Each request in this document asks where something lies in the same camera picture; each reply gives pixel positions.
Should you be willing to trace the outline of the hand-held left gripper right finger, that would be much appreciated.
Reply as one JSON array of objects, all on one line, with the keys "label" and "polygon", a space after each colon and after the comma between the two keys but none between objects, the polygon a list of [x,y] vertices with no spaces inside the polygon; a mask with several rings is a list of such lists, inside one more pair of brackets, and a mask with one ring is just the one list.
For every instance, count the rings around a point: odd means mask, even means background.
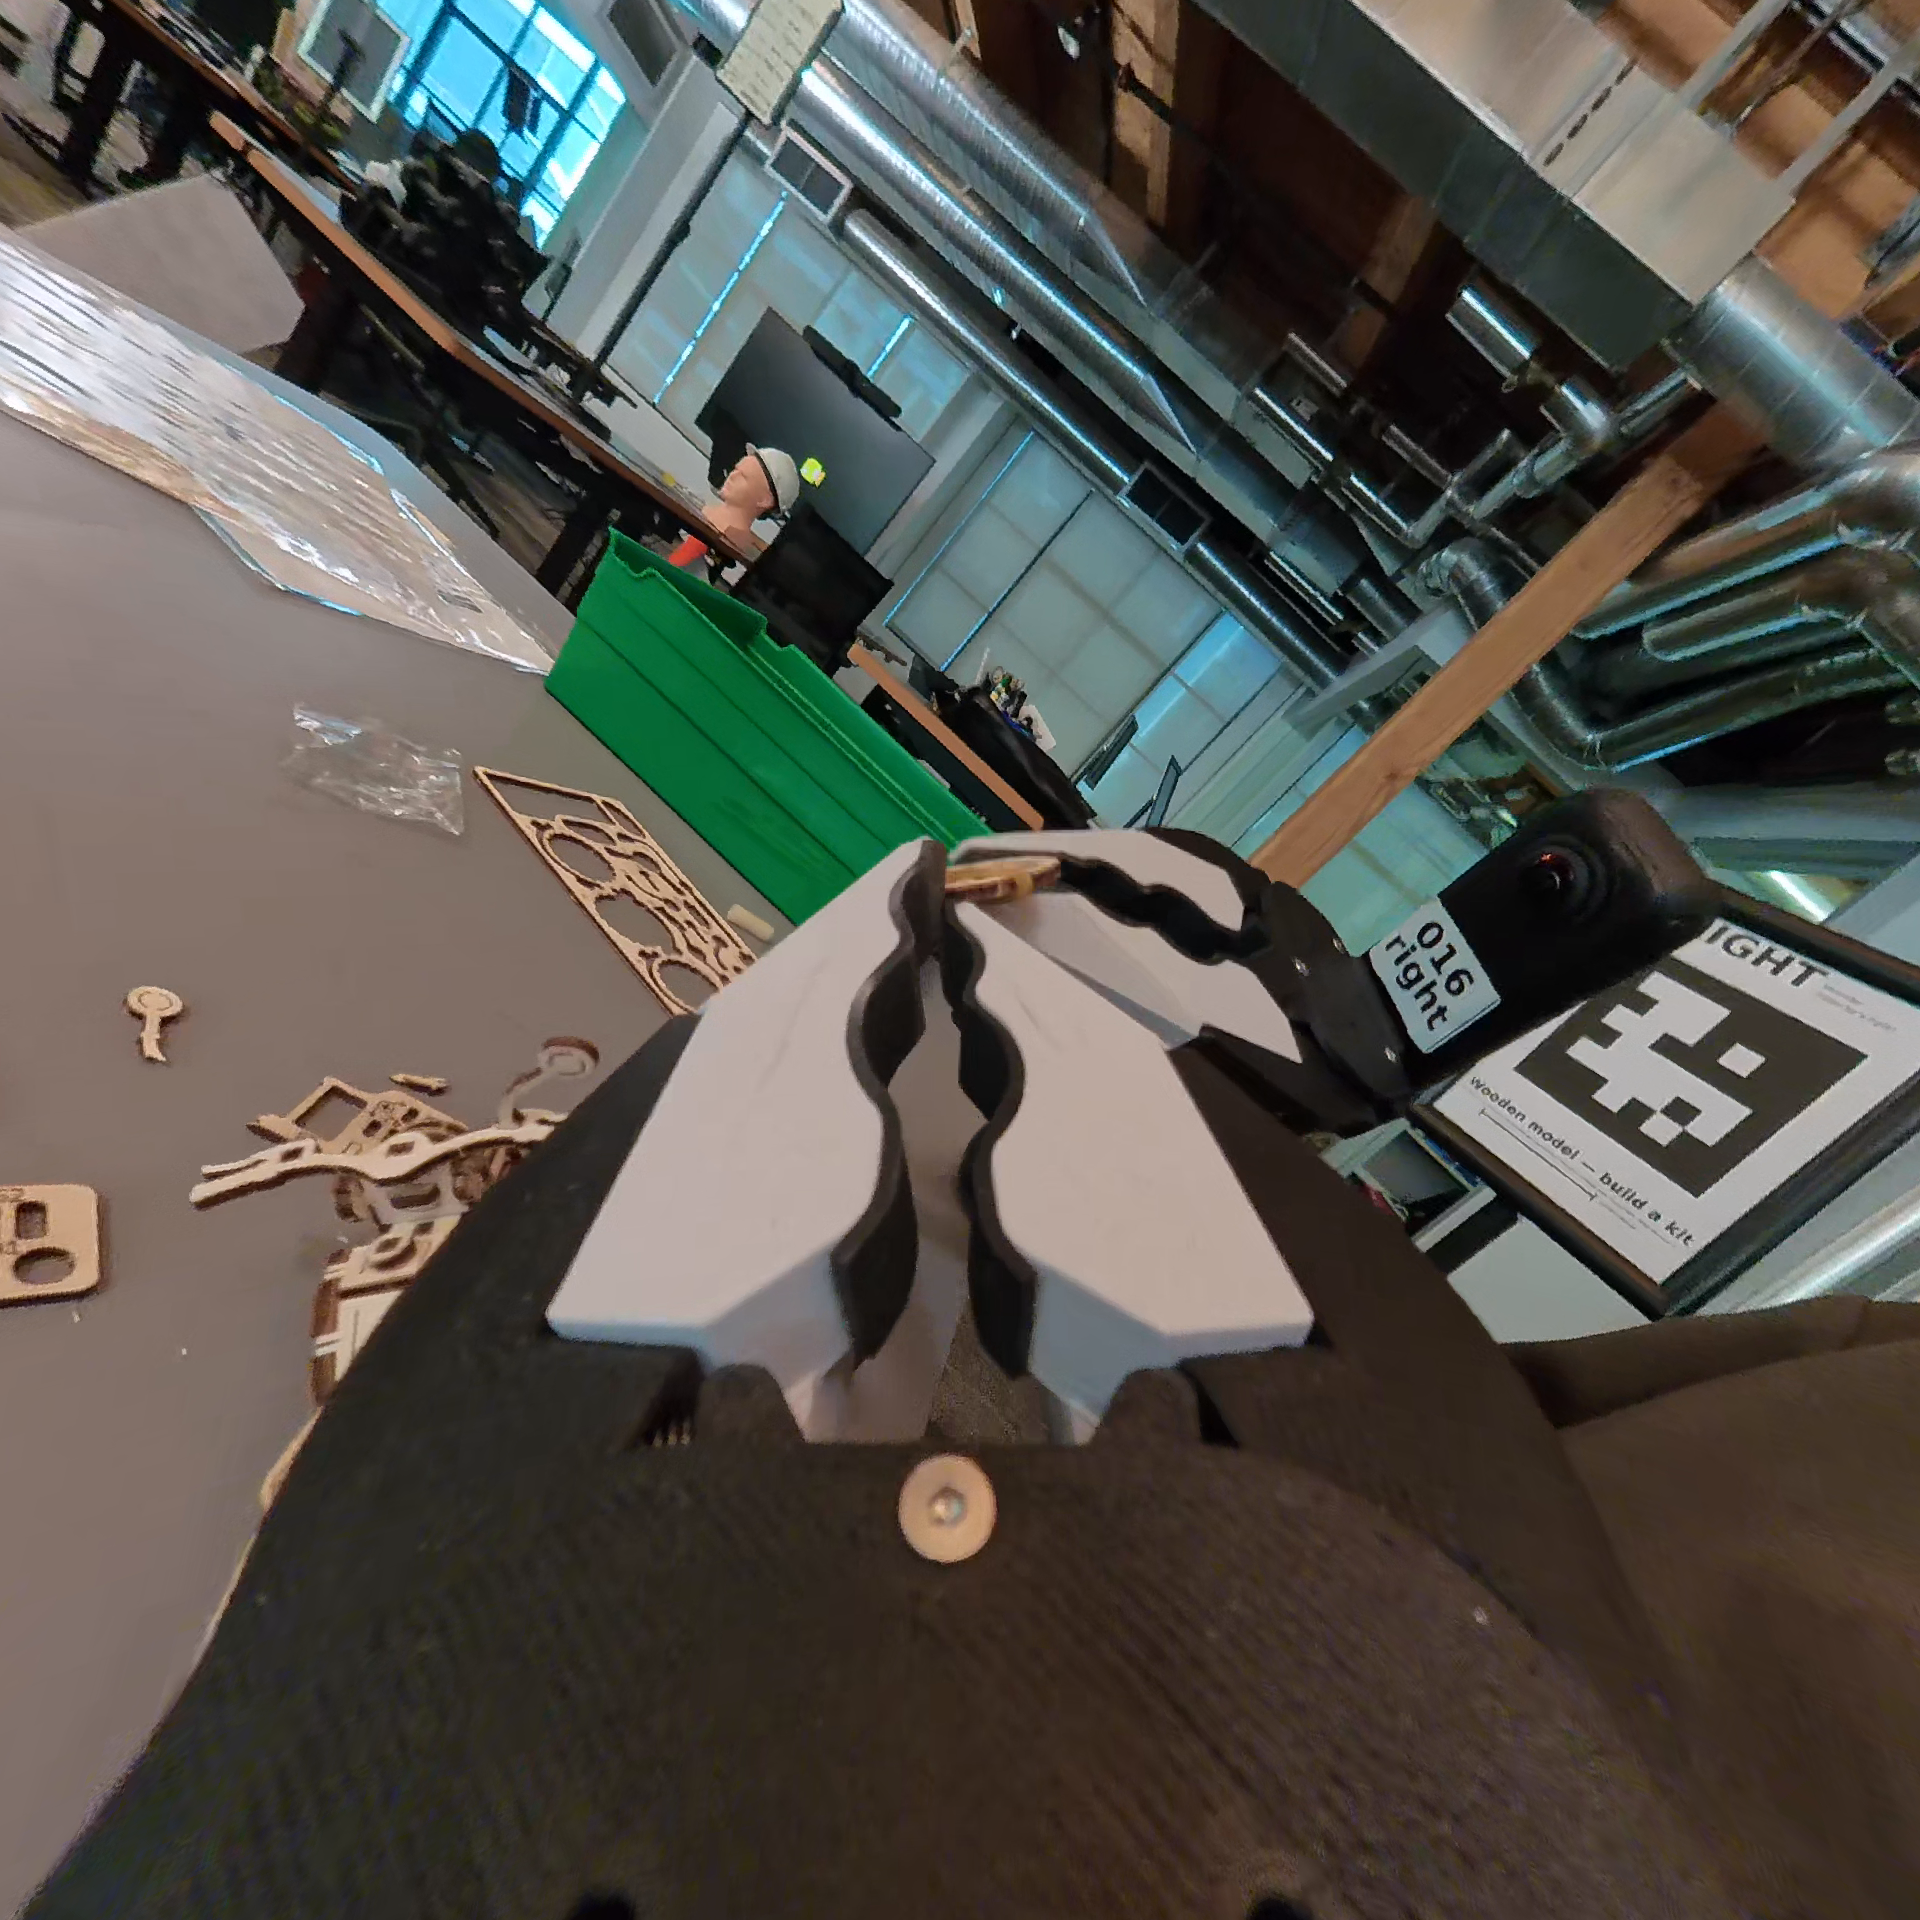
[{"label": "hand-held left gripper right finger", "polygon": [[983,906],[954,907],[977,1334],[1087,1444],[1122,1383],[1301,1349],[1313,1304],[1148,1027]]}]

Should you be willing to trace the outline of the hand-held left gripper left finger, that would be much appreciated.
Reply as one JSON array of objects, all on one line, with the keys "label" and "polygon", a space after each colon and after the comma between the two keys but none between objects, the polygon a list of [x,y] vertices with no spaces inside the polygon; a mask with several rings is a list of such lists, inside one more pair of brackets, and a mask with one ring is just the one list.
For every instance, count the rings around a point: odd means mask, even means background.
[{"label": "hand-held left gripper left finger", "polygon": [[954,1333],[891,1083],[925,1030],[946,851],[901,846],[713,995],[561,1283],[561,1338],[752,1364],[811,1442],[916,1442]]}]

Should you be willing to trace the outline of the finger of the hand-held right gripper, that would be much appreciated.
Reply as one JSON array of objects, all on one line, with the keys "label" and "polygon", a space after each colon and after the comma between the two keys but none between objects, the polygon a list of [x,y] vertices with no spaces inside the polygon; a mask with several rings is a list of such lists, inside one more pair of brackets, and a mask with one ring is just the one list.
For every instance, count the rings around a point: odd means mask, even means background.
[{"label": "finger of the hand-held right gripper", "polygon": [[1265,1054],[1304,1054],[1291,1022],[1242,962],[1196,960],[1167,932],[1073,892],[1028,898],[1028,944],[1173,1048],[1205,1032]]},{"label": "finger of the hand-held right gripper", "polygon": [[1061,886],[1112,922],[1148,928],[1176,947],[1259,947],[1263,880],[1237,854],[1161,830],[1047,832]]}]

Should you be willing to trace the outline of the grey desk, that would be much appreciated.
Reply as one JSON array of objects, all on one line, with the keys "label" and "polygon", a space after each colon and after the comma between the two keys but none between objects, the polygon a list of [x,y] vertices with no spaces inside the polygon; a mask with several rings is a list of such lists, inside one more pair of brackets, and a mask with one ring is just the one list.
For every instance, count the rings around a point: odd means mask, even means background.
[{"label": "grey desk", "polygon": [[[85,1184],[106,1274],[7,1308],[5,1916],[180,1690],[313,1413],[348,1238],[322,1180],[196,1212],[333,1075],[477,1122],[544,1039],[611,1072],[666,1012],[485,791],[463,836],[299,789],[293,712],[621,800],[709,903],[791,922],[537,675],[268,583],[196,512],[5,421],[5,1184]],[[175,990],[168,1063],[125,995]]]}]

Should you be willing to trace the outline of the short wooden workbench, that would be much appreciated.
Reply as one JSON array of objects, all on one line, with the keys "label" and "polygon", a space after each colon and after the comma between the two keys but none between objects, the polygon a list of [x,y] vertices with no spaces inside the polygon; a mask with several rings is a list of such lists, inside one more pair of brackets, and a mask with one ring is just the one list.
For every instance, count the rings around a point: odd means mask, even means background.
[{"label": "short wooden workbench", "polygon": [[962,779],[959,794],[978,802],[980,818],[995,832],[1042,830],[1042,814],[1026,795],[1009,784],[985,758],[980,758],[946,719],[901,679],[895,667],[863,643],[848,650],[848,669],[873,686],[873,698],[891,712],[895,727],[903,730],[903,743],[922,758],[932,752],[937,772],[956,771]]}]

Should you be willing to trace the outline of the black framed tag sign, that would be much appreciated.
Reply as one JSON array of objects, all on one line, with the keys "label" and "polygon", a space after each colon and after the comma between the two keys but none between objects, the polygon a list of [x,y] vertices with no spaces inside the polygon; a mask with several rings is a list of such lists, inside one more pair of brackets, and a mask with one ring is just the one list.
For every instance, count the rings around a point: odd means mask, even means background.
[{"label": "black framed tag sign", "polygon": [[1915,1138],[1915,962],[1722,907],[1410,1114],[1649,1317],[1722,1296]]}]

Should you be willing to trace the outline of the partly built wooden model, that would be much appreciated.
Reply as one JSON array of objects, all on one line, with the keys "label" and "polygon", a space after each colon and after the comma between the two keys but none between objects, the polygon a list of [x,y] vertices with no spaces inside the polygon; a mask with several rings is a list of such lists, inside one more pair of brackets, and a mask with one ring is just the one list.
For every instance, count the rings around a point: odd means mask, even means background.
[{"label": "partly built wooden model", "polygon": [[507,1108],[506,1120],[458,1131],[434,1131],[413,1122],[378,1136],[345,1131],[337,1140],[297,1134],[268,1142],[251,1156],[204,1165],[200,1182],[188,1191],[188,1204],[205,1212],[243,1195],[328,1180],[356,1194],[348,1215],[418,1212],[420,1206],[408,1203],[408,1194],[463,1212],[536,1144],[551,1138],[565,1117],[562,1110]]}]

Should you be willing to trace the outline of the empty wooden parts sheet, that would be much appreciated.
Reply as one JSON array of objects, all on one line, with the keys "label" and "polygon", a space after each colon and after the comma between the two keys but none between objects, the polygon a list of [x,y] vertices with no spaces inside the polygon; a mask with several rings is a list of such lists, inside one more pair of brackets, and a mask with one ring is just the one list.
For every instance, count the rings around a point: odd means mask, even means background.
[{"label": "empty wooden parts sheet", "polygon": [[621,800],[476,765],[565,893],[672,1014],[695,1014],[748,973],[757,952]]}]

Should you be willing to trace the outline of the green plastic bin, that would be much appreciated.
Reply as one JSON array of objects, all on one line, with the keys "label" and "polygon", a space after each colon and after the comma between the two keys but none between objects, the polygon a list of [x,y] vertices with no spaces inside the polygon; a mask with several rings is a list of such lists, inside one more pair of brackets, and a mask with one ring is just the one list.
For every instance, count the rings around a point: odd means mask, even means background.
[{"label": "green plastic bin", "polygon": [[544,691],[791,923],[991,827],[761,614],[611,532]]}]

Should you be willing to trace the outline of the small clear plastic bag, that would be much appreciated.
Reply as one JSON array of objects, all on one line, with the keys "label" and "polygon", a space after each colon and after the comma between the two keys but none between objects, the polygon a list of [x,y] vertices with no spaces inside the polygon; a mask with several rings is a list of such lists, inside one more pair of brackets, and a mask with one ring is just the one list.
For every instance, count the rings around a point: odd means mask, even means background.
[{"label": "small clear plastic bag", "polygon": [[445,836],[466,827],[460,752],[420,743],[388,725],[311,707],[293,712],[290,747],[282,771],[305,791]]}]

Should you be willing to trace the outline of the mannequin head white helmet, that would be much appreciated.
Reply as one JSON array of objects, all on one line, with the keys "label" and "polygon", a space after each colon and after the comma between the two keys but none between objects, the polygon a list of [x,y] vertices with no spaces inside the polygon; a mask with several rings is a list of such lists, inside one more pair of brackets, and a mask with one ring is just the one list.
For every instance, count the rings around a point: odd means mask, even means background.
[{"label": "mannequin head white helmet", "polygon": [[779,520],[800,501],[800,469],[783,447],[748,445],[717,484],[707,519],[738,539],[759,520]]}]

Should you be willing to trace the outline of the rectangular wooden plate part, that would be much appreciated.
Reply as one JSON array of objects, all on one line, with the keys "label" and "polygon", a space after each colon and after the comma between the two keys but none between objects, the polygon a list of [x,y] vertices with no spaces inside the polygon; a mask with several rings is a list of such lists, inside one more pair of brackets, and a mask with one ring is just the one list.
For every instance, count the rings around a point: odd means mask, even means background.
[{"label": "rectangular wooden plate part", "polygon": [[2,1308],[77,1300],[104,1279],[104,1203],[95,1189],[2,1184]]}]

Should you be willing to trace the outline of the long wooden workbench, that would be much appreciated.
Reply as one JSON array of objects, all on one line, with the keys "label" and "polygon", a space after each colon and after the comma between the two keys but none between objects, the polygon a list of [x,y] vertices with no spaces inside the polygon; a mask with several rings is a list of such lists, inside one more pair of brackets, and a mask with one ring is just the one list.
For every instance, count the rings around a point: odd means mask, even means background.
[{"label": "long wooden workbench", "polygon": [[761,552],[763,542],[757,535],[724,535],[697,501],[621,450],[576,403],[516,372],[497,352],[452,327],[343,227],[309,180],[228,117],[215,111],[208,131],[237,162],[248,184],[266,194],[273,215],[293,227],[324,274],[322,287],[280,349],[280,378],[306,392],[322,392],[354,324],[380,324],[394,334],[440,416],[452,412],[515,444],[527,458],[557,471],[573,488],[573,504],[536,572],[548,595],[568,606],[579,600],[592,573],[595,551],[618,520],[699,538],[727,565],[751,565]]}]

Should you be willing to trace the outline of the white hanging sign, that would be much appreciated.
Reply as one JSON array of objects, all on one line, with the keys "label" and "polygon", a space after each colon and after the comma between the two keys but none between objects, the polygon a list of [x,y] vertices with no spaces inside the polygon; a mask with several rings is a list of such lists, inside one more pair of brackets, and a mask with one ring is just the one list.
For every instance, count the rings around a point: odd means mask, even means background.
[{"label": "white hanging sign", "polygon": [[772,126],[844,13],[844,2],[754,2],[716,77],[748,117]]}]

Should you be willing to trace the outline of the shiny clear plastic wrapper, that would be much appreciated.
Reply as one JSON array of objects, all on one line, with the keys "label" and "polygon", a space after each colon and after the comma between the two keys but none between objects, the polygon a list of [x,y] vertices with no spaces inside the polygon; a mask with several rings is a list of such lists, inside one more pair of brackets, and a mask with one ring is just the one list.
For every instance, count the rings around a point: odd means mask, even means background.
[{"label": "shiny clear plastic wrapper", "polygon": [[378,458],[12,235],[2,407],[183,502],[284,592],[527,675],[554,664]]}]

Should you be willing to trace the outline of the white board panel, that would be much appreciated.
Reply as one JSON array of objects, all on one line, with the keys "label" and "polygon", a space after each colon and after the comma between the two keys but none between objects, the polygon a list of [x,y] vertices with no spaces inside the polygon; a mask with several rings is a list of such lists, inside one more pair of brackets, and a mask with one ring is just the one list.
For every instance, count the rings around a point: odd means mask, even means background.
[{"label": "white board panel", "polygon": [[217,175],[180,175],[16,229],[52,260],[244,357],[285,348],[305,301]]}]

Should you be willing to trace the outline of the wooden support post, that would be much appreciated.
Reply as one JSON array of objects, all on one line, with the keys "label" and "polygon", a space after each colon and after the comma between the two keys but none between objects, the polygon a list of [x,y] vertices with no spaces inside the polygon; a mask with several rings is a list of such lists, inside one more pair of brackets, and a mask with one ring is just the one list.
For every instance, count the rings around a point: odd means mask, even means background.
[{"label": "wooden support post", "polygon": [[1715,405],[1645,461],[1405,707],[1325,779],[1252,864],[1304,886],[1409,791],[1600,600],[1692,520],[1761,450],[1757,427]]}]

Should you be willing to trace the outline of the wooden frame part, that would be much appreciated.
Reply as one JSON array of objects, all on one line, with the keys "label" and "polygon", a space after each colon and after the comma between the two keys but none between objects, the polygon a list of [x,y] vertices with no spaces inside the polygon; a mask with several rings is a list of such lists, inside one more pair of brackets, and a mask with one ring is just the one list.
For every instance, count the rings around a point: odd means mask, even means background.
[{"label": "wooden frame part", "polygon": [[268,1142],[311,1140],[328,1154],[359,1156],[397,1136],[451,1138],[463,1124],[409,1087],[367,1090],[333,1075],[280,1114],[248,1122]]}]

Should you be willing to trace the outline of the black wall monitor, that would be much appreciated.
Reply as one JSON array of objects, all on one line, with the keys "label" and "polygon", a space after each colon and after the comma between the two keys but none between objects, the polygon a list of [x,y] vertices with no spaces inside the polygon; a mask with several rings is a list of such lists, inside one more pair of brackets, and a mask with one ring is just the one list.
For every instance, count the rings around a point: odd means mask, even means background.
[{"label": "black wall monitor", "polygon": [[856,362],[776,309],[759,316],[705,408],[709,480],[720,484],[751,444],[784,450],[802,493],[836,535],[868,552],[932,469],[899,407]]}]

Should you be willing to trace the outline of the cluster of silver duct pipes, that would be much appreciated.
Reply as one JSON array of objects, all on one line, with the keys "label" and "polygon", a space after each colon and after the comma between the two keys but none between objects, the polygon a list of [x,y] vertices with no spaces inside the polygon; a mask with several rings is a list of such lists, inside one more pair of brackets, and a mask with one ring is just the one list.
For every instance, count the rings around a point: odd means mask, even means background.
[{"label": "cluster of silver duct pipes", "polygon": [[[913,221],[1151,445],[1233,509],[1273,502],[1317,458],[1265,383],[1280,349],[1245,342],[1199,274],[1058,155],[977,63],[895,4],[687,4],[724,51],[723,87],[795,117],[858,184]],[[1519,687],[1608,565],[1644,559],[1707,501],[1737,453],[1851,471],[1915,437],[1915,403],[1761,252],[1784,197],[1684,96],[1573,4],[1209,7],[1263,63],[1409,187],[1480,266],[1584,352],[1618,367],[1661,348],[1720,403],[1471,643],[1256,864],[1305,880]]]}]

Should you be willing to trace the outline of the rectangular metal air duct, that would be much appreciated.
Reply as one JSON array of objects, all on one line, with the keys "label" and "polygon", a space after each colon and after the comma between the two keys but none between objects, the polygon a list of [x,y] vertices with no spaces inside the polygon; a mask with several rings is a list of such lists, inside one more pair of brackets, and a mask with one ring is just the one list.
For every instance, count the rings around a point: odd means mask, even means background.
[{"label": "rectangular metal air duct", "polygon": [[1768,171],[1711,115],[1787,4],[1756,4],[1680,87],[1581,4],[1202,4],[1594,362],[1649,349],[1712,392],[1882,365],[1763,259],[1805,184],[1915,77],[1915,36]]}]

